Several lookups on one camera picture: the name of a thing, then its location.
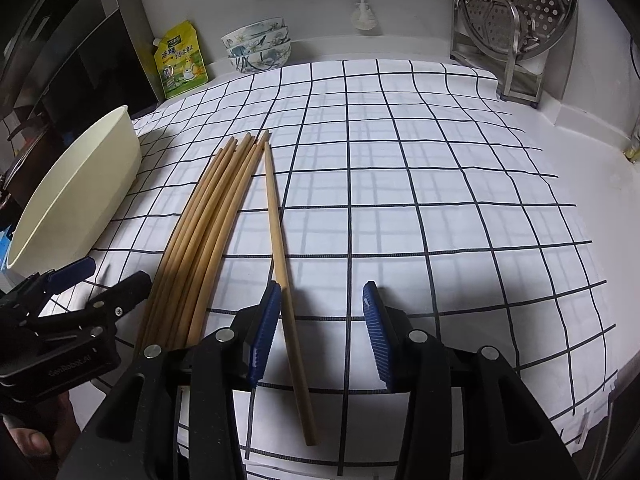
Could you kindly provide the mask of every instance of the pale yellow container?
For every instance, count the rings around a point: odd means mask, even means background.
[[[86,256],[131,187],[141,160],[126,106],[89,127],[29,200],[9,247],[8,269],[26,277]]]

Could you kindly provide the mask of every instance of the yellow seasoning packet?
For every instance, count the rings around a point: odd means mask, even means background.
[[[196,29],[187,21],[164,35],[154,57],[167,99],[209,80]]]

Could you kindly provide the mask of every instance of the metal bolt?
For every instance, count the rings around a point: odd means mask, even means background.
[[[485,346],[484,348],[482,348],[480,353],[484,357],[489,359],[489,361],[495,361],[498,357],[500,357],[500,352],[498,352],[497,349],[492,346]]]
[[[409,332],[409,339],[414,343],[426,343],[429,336],[422,330],[411,330]]]
[[[221,328],[216,332],[216,341],[225,343],[236,337],[236,333],[230,328]]]
[[[147,359],[153,359],[154,357],[158,357],[162,352],[162,348],[160,345],[149,345],[145,348],[144,354]]]

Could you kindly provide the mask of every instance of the checkered tablecloth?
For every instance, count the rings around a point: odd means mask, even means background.
[[[96,276],[49,311],[80,308],[136,270],[153,276],[212,153],[231,135],[268,128],[321,443],[304,444],[278,327],[264,379],[235,394],[249,473],[393,476],[408,396],[386,393],[378,378],[362,311],[368,280],[445,345],[499,348],[577,449],[616,375],[606,282],[575,205],[518,124],[520,105],[498,101],[495,88],[491,74],[460,66],[352,60],[287,66],[170,101],[135,123],[142,166],[91,252]],[[257,303],[271,273],[260,166],[206,332]],[[125,362],[141,314],[119,322]],[[110,386],[121,371],[101,381]],[[459,391],[453,400],[455,478]]]

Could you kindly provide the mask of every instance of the floral bowl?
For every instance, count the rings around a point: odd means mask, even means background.
[[[228,48],[226,52],[229,57],[246,56],[259,50],[265,50],[272,46],[283,44],[285,41],[289,41],[288,27],[277,28],[261,36],[256,36],[252,40],[245,41],[233,48]]]
[[[284,18],[269,18],[268,20],[262,20],[261,22],[252,23],[245,27],[240,27],[238,30],[228,33],[226,36],[220,38],[222,43],[225,44],[225,48],[233,48],[245,41],[252,40],[261,34],[266,34],[277,28],[284,27]]]
[[[289,59],[289,54],[291,54],[291,40],[246,56],[230,57],[229,60],[238,72],[257,74],[272,68],[280,68]]]

